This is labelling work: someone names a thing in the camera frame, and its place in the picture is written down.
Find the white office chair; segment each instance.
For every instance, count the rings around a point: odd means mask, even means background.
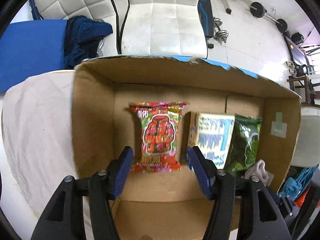
[[[103,56],[118,55],[119,19],[113,0],[35,0],[35,4],[44,19],[69,19],[83,15],[111,24],[113,33],[105,37],[101,51]]]
[[[199,0],[128,0],[121,27],[122,54],[207,57]]]

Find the white sheet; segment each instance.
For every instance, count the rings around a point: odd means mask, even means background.
[[[0,93],[0,113],[2,112],[4,93]],[[2,194],[0,206],[13,229],[23,240],[29,240],[38,221],[30,206],[21,194],[20,187],[12,176],[2,142],[0,129],[0,171]]]
[[[73,71],[29,77],[4,97],[4,149],[37,219],[63,178],[77,179],[71,142],[73,78]],[[93,239],[85,201],[84,221],[87,239]]]

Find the blue mat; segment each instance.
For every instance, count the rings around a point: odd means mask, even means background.
[[[12,23],[0,39],[0,92],[63,67],[66,20]]]

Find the tape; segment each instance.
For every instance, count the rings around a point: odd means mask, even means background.
[[[276,112],[276,121],[272,122],[271,134],[281,138],[285,138],[287,134],[287,124],[282,122],[282,113]]]

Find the screw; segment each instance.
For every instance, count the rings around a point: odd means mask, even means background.
[[[251,176],[251,179],[252,179],[252,181],[254,181],[254,182],[259,182],[259,177],[258,176],[256,176],[256,175],[253,175],[253,176]]]
[[[106,174],[107,174],[107,170],[105,170],[105,169],[98,171],[98,175],[100,175],[100,176],[104,176]]]
[[[70,181],[72,181],[72,176],[66,176],[65,178],[64,178],[64,182],[70,182]]]
[[[226,171],[223,169],[219,169],[219,170],[217,170],[217,174],[220,176],[224,176],[226,174]]]

